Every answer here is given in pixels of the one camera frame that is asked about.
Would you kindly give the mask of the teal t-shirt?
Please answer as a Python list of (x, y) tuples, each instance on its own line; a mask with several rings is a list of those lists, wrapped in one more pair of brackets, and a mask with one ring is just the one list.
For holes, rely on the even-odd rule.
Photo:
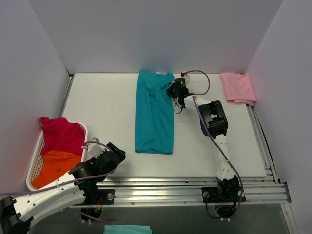
[(174, 109), (167, 95), (173, 74), (141, 70), (135, 111), (135, 152), (170, 155), (174, 149)]

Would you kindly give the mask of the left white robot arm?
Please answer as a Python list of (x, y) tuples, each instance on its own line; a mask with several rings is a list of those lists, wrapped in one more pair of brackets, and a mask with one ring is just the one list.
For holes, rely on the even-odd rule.
[(40, 190), (7, 196), (0, 201), (0, 226), (4, 234), (26, 234), (41, 220), (77, 204), (94, 204), (97, 186), (125, 160), (126, 153), (112, 143), (98, 156), (77, 164)]

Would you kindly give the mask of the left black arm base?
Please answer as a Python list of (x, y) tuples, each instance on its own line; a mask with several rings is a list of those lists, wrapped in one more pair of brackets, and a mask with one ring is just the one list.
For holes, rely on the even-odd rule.
[(115, 190), (114, 189), (97, 189), (87, 194), (81, 205), (112, 205), (114, 204)]

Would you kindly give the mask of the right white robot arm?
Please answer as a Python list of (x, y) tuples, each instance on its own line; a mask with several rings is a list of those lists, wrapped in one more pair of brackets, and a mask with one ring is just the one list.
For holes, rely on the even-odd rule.
[(228, 201), (234, 195), (243, 195), (242, 179), (230, 162), (227, 146), (228, 121), (219, 100), (210, 101), (201, 98), (202, 94), (189, 91), (187, 84), (190, 78), (182, 73), (180, 78), (168, 87), (166, 93), (176, 100), (183, 109), (197, 112), (202, 133), (207, 136), (217, 148), (214, 154), (216, 163), (217, 190), (216, 195), (222, 201)]

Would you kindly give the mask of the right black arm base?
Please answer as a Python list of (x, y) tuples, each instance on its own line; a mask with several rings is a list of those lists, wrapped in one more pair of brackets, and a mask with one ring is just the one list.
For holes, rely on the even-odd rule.
[(202, 187), (202, 201), (205, 203), (238, 203), (245, 202), (246, 197), (242, 192), (237, 176), (229, 180), (217, 179), (217, 184), (212, 187)]

